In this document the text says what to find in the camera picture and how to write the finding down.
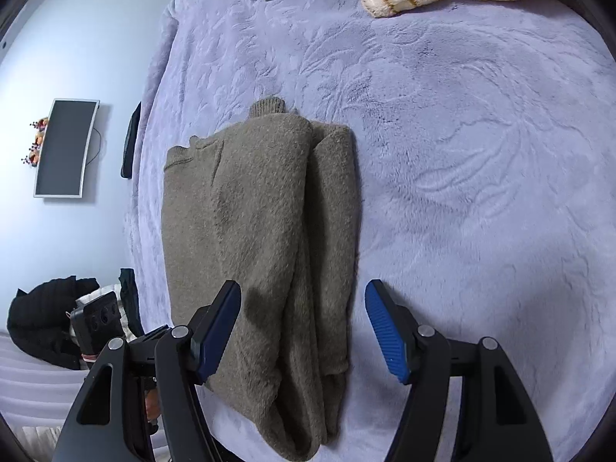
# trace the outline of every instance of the wall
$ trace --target wall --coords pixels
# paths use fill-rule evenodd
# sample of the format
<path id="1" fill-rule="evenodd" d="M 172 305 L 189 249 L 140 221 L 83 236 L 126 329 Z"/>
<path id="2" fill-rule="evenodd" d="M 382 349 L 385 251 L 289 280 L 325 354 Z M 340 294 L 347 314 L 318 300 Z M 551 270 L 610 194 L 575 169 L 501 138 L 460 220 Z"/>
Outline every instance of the wall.
<path id="1" fill-rule="evenodd" d="M 0 63 L 0 330 L 18 288 L 70 275 L 107 285 L 128 266 L 122 150 L 169 1 L 45 0 Z M 36 171 L 20 161 L 54 98 L 100 100 L 81 200 L 33 198 Z M 90 155 L 98 146 L 93 132 Z"/>

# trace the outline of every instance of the bed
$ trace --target bed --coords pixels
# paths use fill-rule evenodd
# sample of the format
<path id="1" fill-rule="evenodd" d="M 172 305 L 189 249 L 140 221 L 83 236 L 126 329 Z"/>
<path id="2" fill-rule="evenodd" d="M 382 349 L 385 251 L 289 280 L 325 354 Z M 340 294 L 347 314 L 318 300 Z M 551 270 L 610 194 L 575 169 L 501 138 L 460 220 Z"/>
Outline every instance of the bed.
<path id="1" fill-rule="evenodd" d="M 363 310 L 381 278 L 449 338 L 494 336 L 557 462 L 616 392 L 616 64 L 556 0 L 449 0 L 376 20 L 359 0 L 173 0 L 142 103 L 126 226 L 146 331 L 171 323 L 161 242 L 167 150 L 267 95 L 347 124 L 362 193 L 341 434 L 315 461 L 383 460 L 407 389 Z M 279 460 L 206 389 L 213 434 Z M 437 460 L 449 460 L 452 382 Z"/>

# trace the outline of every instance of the folded sweater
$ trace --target folded sweater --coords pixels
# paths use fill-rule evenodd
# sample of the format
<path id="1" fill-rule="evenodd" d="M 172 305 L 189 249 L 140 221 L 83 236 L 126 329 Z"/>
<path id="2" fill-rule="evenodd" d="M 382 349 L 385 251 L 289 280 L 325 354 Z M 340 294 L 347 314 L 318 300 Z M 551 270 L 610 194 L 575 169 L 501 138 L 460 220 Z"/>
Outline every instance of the folded sweater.
<path id="1" fill-rule="evenodd" d="M 357 219 L 349 129 L 286 114 L 280 99 L 168 152 L 172 319 L 187 323 L 226 279 L 239 283 L 241 312 L 208 385 L 287 460 L 337 434 Z"/>

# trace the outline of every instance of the black jacket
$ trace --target black jacket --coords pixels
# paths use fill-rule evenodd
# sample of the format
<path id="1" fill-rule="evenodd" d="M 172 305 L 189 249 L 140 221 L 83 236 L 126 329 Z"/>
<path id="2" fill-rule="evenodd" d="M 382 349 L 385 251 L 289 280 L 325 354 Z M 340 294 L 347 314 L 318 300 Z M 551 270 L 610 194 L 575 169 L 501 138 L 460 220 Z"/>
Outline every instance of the black jacket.
<path id="1" fill-rule="evenodd" d="M 69 336 L 67 312 L 76 307 L 76 299 L 98 287 L 94 278 L 77 280 L 70 276 L 43 283 L 28 294 L 18 290 L 8 310 L 10 338 L 35 358 L 79 370 L 81 351 Z"/>

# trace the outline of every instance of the monitor screen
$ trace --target monitor screen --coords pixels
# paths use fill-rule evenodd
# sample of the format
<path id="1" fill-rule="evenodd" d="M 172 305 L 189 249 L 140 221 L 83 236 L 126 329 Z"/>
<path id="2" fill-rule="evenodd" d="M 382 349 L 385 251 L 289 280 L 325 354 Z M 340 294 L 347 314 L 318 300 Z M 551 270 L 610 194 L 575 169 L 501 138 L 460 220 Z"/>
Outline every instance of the monitor screen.
<path id="1" fill-rule="evenodd" d="M 99 101 L 56 99 L 36 172 L 36 198 L 80 198 Z"/>

